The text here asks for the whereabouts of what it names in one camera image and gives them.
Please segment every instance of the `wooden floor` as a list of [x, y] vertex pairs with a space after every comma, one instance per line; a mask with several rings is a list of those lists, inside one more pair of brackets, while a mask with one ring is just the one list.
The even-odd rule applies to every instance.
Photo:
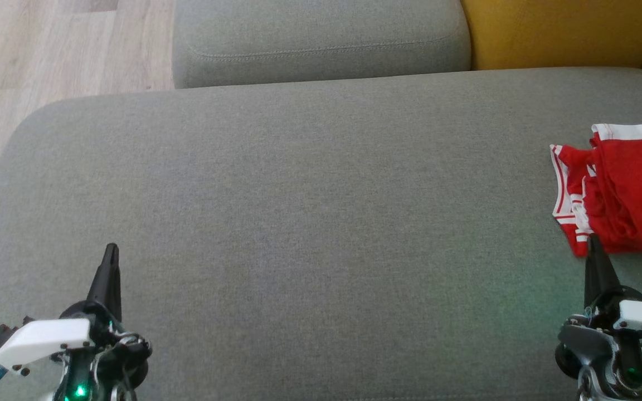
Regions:
[[0, 154], [61, 99], [167, 91], [175, 0], [0, 0]]

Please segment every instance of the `sofa cushion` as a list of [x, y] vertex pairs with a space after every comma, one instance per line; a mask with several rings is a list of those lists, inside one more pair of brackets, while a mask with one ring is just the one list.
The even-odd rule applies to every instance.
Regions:
[[[120, 246], [140, 399], [571, 399], [583, 261], [551, 143], [642, 123], [642, 71], [537, 69], [57, 102], [0, 164], [0, 323], [57, 317]], [[642, 255], [614, 257], [642, 291]], [[59, 371], [5, 380], [34, 399]]]
[[469, 69], [459, 0], [178, 0], [177, 88]]

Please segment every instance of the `sofa seat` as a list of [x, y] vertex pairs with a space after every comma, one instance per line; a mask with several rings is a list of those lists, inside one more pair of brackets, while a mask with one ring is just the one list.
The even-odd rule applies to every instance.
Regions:
[[[0, 323], [120, 246], [139, 399], [560, 401], [583, 261], [550, 144], [642, 123], [642, 71], [529, 69], [57, 102], [0, 162]], [[615, 256], [642, 291], [642, 255]], [[58, 383], [51, 362], [0, 399]]]

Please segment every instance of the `red garment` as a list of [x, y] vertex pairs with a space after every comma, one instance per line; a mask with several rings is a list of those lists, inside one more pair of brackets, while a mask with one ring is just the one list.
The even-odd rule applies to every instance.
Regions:
[[[642, 125], [593, 129], [592, 150], [552, 147], [560, 181], [553, 215], [577, 256], [585, 256], [591, 232], [608, 252], [642, 251]], [[567, 196], [571, 208], [563, 205]]]

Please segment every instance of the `yellow cushion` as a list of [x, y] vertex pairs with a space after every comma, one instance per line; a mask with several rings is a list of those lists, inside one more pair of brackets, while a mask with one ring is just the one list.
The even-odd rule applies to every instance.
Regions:
[[462, 0], [473, 69], [642, 65], [642, 0]]

